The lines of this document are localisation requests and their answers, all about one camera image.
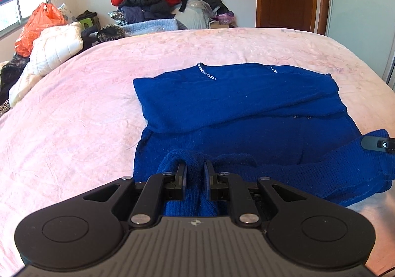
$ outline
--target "blue sweater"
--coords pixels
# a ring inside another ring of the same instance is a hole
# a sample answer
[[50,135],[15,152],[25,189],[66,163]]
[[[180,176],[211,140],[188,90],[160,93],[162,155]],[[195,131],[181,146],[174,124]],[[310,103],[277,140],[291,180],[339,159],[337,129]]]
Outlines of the blue sweater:
[[[246,181],[269,176],[350,205],[390,188],[395,155],[365,151],[330,75],[257,63],[197,67],[134,80],[148,121],[134,178],[188,165],[187,198],[166,215],[215,215],[202,194],[204,160]],[[387,137],[384,130],[371,135]]]

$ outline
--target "triangular cutout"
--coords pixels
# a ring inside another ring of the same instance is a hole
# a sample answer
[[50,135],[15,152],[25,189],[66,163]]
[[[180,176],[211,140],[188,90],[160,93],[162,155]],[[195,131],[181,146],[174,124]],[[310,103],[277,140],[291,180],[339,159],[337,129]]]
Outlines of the triangular cutout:
[[281,186],[272,185],[274,190],[278,193],[278,195],[286,202],[298,201],[298,200],[306,200],[305,197],[300,196],[292,191],[289,191]]
[[84,197],[84,200],[92,200],[92,201],[98,201],[98,202],[106,202],[111,198],[111,196],[116,192],[116,190],[119,188],[118,184],[114,184],[111,186],[108,186],[107,188],[104,188],[102,190],[93,192],[89,194],[88,196]]

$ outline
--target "window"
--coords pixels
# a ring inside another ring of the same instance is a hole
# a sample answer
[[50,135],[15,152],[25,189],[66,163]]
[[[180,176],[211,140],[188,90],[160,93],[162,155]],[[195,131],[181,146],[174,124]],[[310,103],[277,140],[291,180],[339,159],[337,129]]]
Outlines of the window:
[[0,5],[0,38],[25,24],[42,2],[50,0],[13,0]]

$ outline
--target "pink blanket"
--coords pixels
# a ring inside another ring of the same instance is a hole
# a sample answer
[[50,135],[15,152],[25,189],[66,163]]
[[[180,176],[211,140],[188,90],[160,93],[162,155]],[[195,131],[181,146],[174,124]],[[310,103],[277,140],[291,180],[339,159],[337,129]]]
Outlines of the pink blanket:
[[[146,125],[133,79],[199,62],[258,62],[330,73],[363,134],[385,128],[395,137],[393,91],[352,52],[321,35],[191,30],[98,45],[52,71],[0,120],[0,276],[22,267],[13,233],[25,216],[132,174]],[[356,207],[377,228],[368,266],[383,272],[395,265],[394,190]]]

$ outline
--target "white quilted jacket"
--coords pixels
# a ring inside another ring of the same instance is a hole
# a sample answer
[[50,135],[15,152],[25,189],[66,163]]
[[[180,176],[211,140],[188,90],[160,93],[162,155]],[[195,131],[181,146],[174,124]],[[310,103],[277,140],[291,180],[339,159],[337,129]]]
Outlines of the white quilted jacket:
[[81,23],[49,27],[33,41],[30,62],[9,91],[14,107],[44,76],[82,50]]

